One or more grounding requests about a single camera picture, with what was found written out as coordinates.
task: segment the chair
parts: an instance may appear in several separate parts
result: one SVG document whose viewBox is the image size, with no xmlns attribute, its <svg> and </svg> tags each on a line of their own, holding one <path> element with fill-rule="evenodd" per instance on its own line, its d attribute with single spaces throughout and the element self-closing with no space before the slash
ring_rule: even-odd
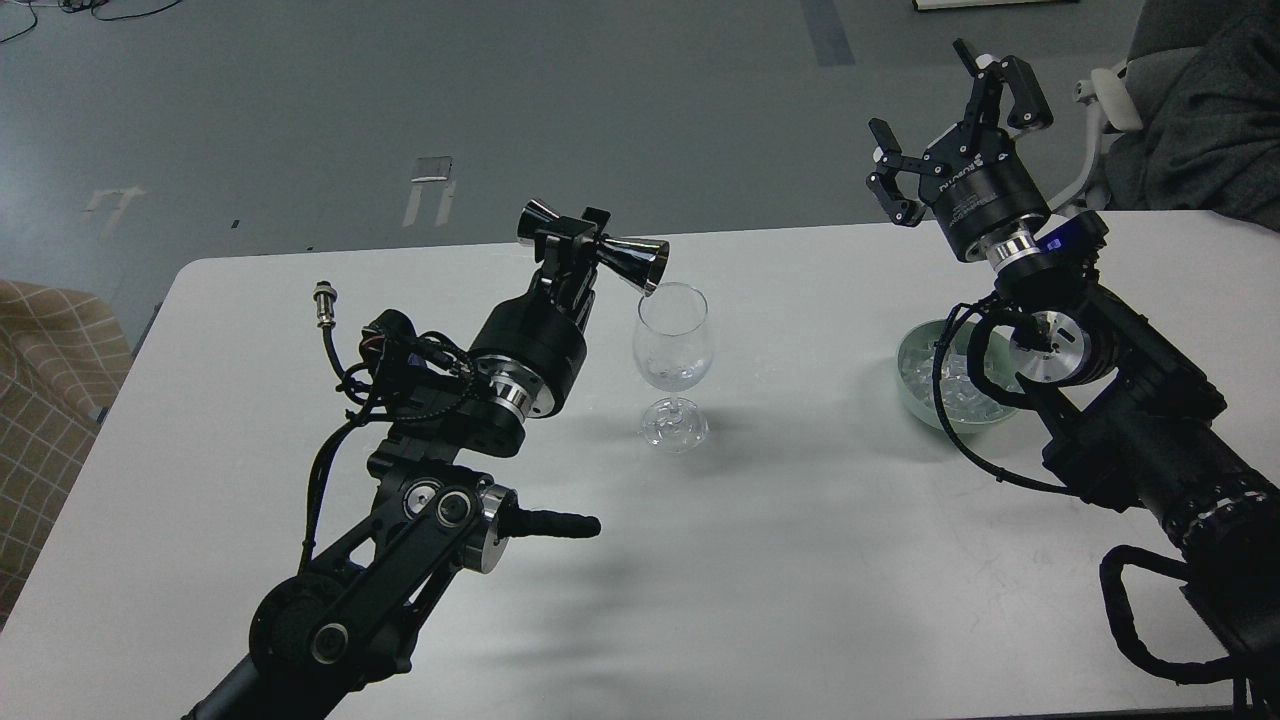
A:
<svg viewBox="0 0 1280 720">
<path fill-rule="evenodd" d="M 1138 17 L 1128 59 L 1098 68 L 1076 83 L 1074 100 L 1085 106 L 1084 167 L 1051 201 L 1071 217 L 1101 210 L 1112 192 L 1103 158 L 1119 133 L 1140 132 L 1155 118 L 1187 64 L 1231 15 L 1221 0 L 1148 0 Z"/>
<path fill-rule="evenodd" d="M 0 628 L 131 366 L 102 300 L 0 281 Z"/>
</svg>

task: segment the gray fabric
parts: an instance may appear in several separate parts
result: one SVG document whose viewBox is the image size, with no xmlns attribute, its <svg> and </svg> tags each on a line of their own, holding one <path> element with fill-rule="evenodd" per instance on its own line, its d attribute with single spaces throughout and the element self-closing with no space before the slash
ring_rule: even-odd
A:
<svg viewBox="0 0 1280 720">
<path fill-rule="evenodd" d="M 1156 111 L 1169 97 L 1169 90 L 1181 77 L 1183 68 L 1199 51 L 1199 47 L 1175 47 L 1129 60 L 1124 70 L 1124 86 L 1144 124 L 1149 124 L 1156 117 Z"/>
<path fill-rule="evenodd" d="M 1233 0 L 1147 0 L 1129 44 L 1129 59 L 1179 47 L 1201 47 L 1233 8 Z"/>
<path fill-rule="evenodd" d="M 1114 209 L 1208 209 L 1280 232 L 1280 0 L 1242 0 L 1105 170 Z"/>
</svg>

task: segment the circular joint cap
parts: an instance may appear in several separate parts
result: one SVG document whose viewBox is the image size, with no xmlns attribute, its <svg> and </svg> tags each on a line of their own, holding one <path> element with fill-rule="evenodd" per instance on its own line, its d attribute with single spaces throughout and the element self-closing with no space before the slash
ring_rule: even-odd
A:
<svg viewBox="0 0 1280 720">
<path fill-rule="evenodd" d="M 1048 324 L 1051 350 L 1038 351 L 1010 341 L 1009 354 L 1021 373 L 1037 383 L 1066 383 L 1076 378 L 1087 366 L 1092 340 L 1070 315 L 1056 310 L 1041 310 L 1036 318 Z"/>
<path fill-rule="evenodd" d="M 435 498 L 439 489 L 440 486 L 430 480 L 413 483 L 404 493 L 404 515 L 410 519 L 416 518 Z"/>
<path fill-rule="evenodd" d="M 467 493 L 453 491 L 440 498 L 435 506 L 435 518 L 445 528 L 457 528 L 471 515 L 471 498 Z"/>
<path fill-rule="evenodd" d="M 338 623 L 329 623 L 316 630 L 315 639 L 311 641 L 311 657 L 321 665 L 333 665 L 347 653 L 349 642 L 347 628 Z"/>
</svg>

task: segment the glass base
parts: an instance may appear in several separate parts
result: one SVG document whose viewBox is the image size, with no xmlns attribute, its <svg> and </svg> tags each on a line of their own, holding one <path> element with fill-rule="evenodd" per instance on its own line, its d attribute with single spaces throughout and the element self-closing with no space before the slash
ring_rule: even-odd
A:
<svg viewBox="0 0 1280 720">
<path fill-rule="evenodd" d="M 664 397 L 644 411 L 640 434 L 645 442 L 666 452 L 698 447 L 710 428 L 698 406 L 684 397 Z"/>
</svg>

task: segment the gray floor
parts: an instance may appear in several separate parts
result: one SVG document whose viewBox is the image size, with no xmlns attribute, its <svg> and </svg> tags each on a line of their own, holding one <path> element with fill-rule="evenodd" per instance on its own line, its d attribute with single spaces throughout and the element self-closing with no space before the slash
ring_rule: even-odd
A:
<svg viewBox="0 0 1280 720">
<path fill-rule="evenodd" d="M 102 23 L 38 8 L 0 46 L 0 277 L 95 292 L 136 341 L 191 260 L 499 242 L 530 196 L 609 209 L 617 234 L 882 222 L 867 119 L 911 152 L 957 120 L 956 36 L 1036 68 L 1059 122 L 1020 147 L 1052 195 L 1080 167 L 1071 87 L 1123 59 L 1139 9 L 189 0 Z M 0 36 L 28 22 L 0 4 Z M 404 227 L 413 160 L 434 155 L 454 159 L 452 204 L 428 186 Z"/>
</svg>

